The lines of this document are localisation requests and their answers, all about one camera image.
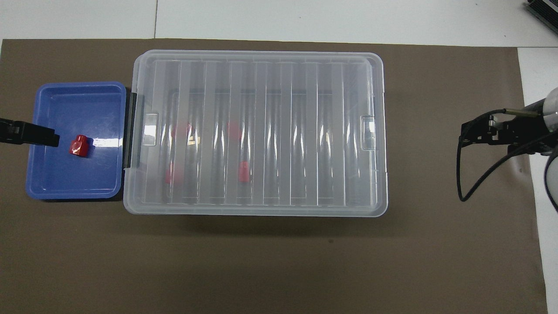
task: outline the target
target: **blue plastic tray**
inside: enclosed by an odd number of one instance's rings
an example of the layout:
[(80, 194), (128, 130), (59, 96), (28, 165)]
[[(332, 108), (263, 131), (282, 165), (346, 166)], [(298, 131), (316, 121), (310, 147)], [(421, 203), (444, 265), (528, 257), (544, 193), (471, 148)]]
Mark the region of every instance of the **blue plastic tray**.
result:
[[(57, 148), (31, 145), (26, 191), (37, 199), (113, 197), (122, 181), (126, 89), (118, 82), (45, 84), (33, 123), (60, 135)], [(68, 153), (76, 135), (89, 138), (86, 158)]]

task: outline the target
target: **white surface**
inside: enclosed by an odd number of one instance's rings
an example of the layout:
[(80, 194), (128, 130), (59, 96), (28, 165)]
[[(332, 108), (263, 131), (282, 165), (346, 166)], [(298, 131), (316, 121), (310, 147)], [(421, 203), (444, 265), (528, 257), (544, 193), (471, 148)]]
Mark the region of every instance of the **white surface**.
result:
[(158, 0), (157, 38), (558, 46), (525, 0)]
[[(558, 87), (558, 48), (519, 48), (518, 56), (525, 105), (545, 98)], [(545, 191), (546, 159), (539, 154), (530, 156), (546, 302), (549, 313), (558, 313), (558, 213)]]
[(0, 0), (2, 39), (153, 38), (157, 0)]
[[(557, 47), (524, 0), (0, 0), (2, 38), (259, 39)], [(558, 86), (556, 49), (519, 49), (525, 103)], [(558, 214), (546, 199), (546, 158), (533, 156), (550, 314), (558, 314)]]

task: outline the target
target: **transparent storage container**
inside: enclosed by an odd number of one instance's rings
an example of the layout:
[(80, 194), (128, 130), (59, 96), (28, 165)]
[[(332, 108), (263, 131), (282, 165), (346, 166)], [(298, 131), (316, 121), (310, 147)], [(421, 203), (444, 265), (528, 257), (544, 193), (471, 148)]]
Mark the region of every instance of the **transparent storage container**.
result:
[(383, 65), (372, 53), (150, 50), (131, 213), (376, 217), (387, 209)]

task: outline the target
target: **black cable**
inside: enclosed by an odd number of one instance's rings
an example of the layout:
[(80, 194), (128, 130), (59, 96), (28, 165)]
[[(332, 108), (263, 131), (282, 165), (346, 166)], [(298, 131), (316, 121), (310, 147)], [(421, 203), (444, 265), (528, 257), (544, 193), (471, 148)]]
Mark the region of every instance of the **black cable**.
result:
[(477, 118), (475, 118), (474, 120), (472, 120), (471, 122), (469, 122), (467, 124), (467, 126), (465, 127), (465, 129), (463, 130), (463, 132), (461, 133), (461, 136), (459, 136), (459, 142), (458, 142), (458, 146), (457, 146), (457, 160), (456, 160), (456, 178), (457, 178), (457, 193), (459, 195), (459, 199), (462, 202), (465, 202), (466, 200), (468, 200), (471, 195), (473, 195), (473, 193), (477, 190), (477, 188), (481, 185), (481, 183), (483, 183), (483, 181), (492, 173), (494, 172), (494, 170), (496, 170), (496, 168), (498, 168), (499, 166), (501, 166), (503, 163), (505, 163), (508, 159), (510, 159), (511, 157), (514, 156), (518, 156), (523, 154), (522, 152), (525, 151), (526, 149), (530, 148), (531, 146), (537, 144), (538, 142), (546, 139), (547, 137), (550, 137), (552, 135), (556, 135), (558, 133), (558, 131), (554, 131), (554, 132), (550, 132), (547, 134), (544, 134), (542, 136), (539, 136), (538, 138), (529, 141), (521, 146), (519, 146), (516, 150), (514, 150), (513, 152), (507, 154), (506, 156), (500, 158), (495, 164), (493, 164), (490, 168), (488, 168), (488, 170), (486, 172), (484, 172), (484, 174), (475, 182), (475, 184), (473, 184), (473, 186), (471, 187), (471, 189), (469, 190), (469, 192), (467, 192), (467, 194), (465, 195), (465, 197), (463, 197), (463, 194), (461, 192), (461, 148), (463, 146), (463, 138), (466, 137), (467, 133), (470, 131), (470, 129), (479, 121), (482, 120), (484, 118), (486, 118), (487, 116), (490, 115), (495, 115), (497, 113), (505, 113), (506, 110), (505, 109), (499, 109), (499, 110), (493, 110), (493, 111), (489, 111), (483, 115), (478, 116)]

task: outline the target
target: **brown mat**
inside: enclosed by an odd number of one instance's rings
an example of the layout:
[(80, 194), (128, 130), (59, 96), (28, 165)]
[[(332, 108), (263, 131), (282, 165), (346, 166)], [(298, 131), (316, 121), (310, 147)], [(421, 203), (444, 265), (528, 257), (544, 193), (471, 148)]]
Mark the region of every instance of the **brown mat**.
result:
[[(528, 160), (467, 203), (461, 123), (523, 106), (515, 48), (216, 40), (4, 40), (0, 117), (32, 120), (49, 82), (132, 82), (149, 49), (371, 51), (386, 76), (380, 218), (134, 216), (122, 202), (25, 194), (26, 146), (0, 144), (1, 313), (545, 313)], [(464, 185), (505, 154), (464, 151)]]

